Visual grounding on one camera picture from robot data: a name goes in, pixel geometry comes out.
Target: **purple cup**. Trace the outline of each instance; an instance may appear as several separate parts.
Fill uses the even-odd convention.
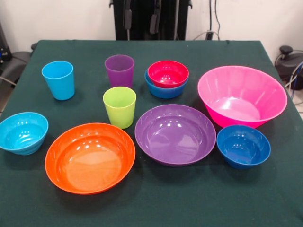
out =
[[[106,59],[105,67],[111,87],[133,87],[134,60],[127,55],[113,55]]]

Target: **cup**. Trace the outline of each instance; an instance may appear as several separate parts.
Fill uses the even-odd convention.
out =
[[[67,100],[75,94],[74,68],[67,61],[53,61],[45,65],[42,75],[55,99]]]
[[[111,87],[133,87],[134,60],[127,55],[113,55],[106,59],[105,68]]]
[[[128,87],[113,87],[103,95],[103,102],[112,125],[126,129],[134,121],[136,93]]]

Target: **white wall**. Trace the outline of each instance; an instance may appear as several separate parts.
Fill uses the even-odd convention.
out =
[[[187,39],[209,29],[209,0],[192,0]],[[213,2],[213,30],[217,31]],[[271,60],[287,44],[303,50],[303,0],[217,0],[222,40],[261,40]]]
[[[113,40],[114,13],[108,2],[0,0],[0,21],[12,51],[30,50],[40,39]],[[192,2],[188,40],[209,29],[209,1]],[[217,12],[222,40],[261,40],[272,60],[283,44],[303,49],[303,0],[217,0]]]

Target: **dark blue bowl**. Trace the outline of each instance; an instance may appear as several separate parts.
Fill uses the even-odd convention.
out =
[[[147,83],[149,91],[158,98],[174,98],[182,94],[185,85],[188,82],[188,79],[179,87],[174,88],[161,88],[154,85],[154,83],[151,81],[151,79],[148,76],[147,71],[145,72],[145,81]]]
[[[217,146],[226,162],[237,169],[247,169],[265,162],[270,155],[268,139],[258,130],[244,125],[223,128]]]

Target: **green tablecloth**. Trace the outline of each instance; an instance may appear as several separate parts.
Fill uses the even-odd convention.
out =
[[[109,88],[104,61],[119,53],[135,60],[135,119],[126,129],[133,140],[138,118],[158,105],[184,104],[209,116],[196,85],[211,68],[245,65],[278,78],[260,42],[40,41],[1,120],[39,112],[47,117],[49,132],[33,155],[0,152],[0,227],[303,226],[303,123],[290,100],[281,116],[259,127],[272,153],[253,169],[232,169],[217,148],[195,165],[165,167],[136,146],[131,172],[107,192],[79,196],[52,185],[44,159],[55,138],[79,124],[109,122],[102,102]],[[152,96],[143,78],[151,63],[163,59],[180,61],[190,71],[184,93],[171,100]],[[76,94],[64,102],[53,99],[41,75],[42,67],[56,60],[74,65]]]

